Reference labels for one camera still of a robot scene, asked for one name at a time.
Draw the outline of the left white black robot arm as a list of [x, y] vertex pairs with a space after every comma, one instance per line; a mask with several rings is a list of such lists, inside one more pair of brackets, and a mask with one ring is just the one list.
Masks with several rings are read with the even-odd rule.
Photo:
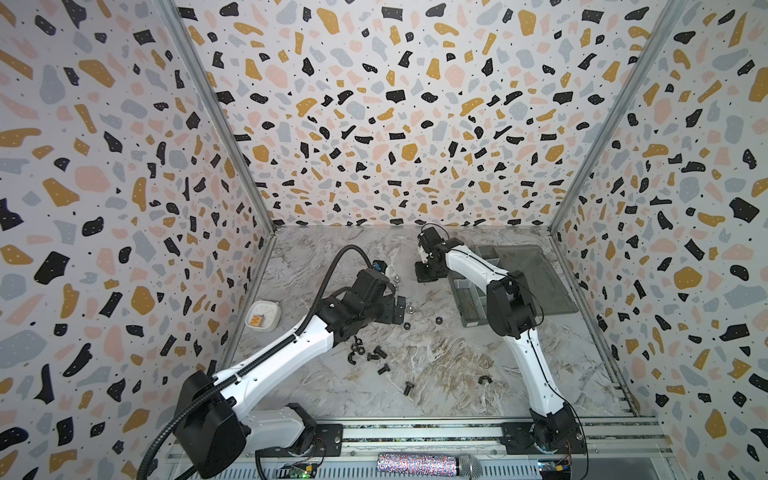
[[303, 365], [355, 337], [372, 322], [400, 325], [406, 300], [375, 269], [358, 272], [350, 287], [320, 300], [312, 313], [246, 360], [214, 375], [196, 372], [182, 385], [172, 428], [190, 474], [212, 478], [246, 451], [280, 449], [306, 456], [316, 444], [316, 421], [297, 403], [277, 410], [256, 406]]

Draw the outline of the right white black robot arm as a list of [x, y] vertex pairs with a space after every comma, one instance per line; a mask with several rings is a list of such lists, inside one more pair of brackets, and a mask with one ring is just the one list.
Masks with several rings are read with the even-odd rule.
[[527, 388], [533, 445], [554, 453], [569, 436], [580, 435], [580, 422], [561, 394], [544, 358], [537, 327], [544, 310], [528, 287], [525, 275], [494, 266], [462, 241], [444, 238], [434, 226], [418, 234], [420, 283], [455, 273], [486, 293], [486, 318], [493, 332], [510, 346]]

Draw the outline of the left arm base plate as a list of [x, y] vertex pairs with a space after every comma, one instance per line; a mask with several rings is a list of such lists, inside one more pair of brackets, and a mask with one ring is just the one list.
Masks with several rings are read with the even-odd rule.
[[319, 424], [307, 427], [286, 453], [297, 458], [339, 457], [343, 440], [344, 426], [341, 423]]

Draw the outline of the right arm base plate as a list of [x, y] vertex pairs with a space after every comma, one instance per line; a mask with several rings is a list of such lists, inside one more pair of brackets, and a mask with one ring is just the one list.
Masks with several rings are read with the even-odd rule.
[[546, 427], [543, 422], [505, 422], [500, 443], [509, 455], [565, 455], [587, 451], [585, 437], [574, 421]]

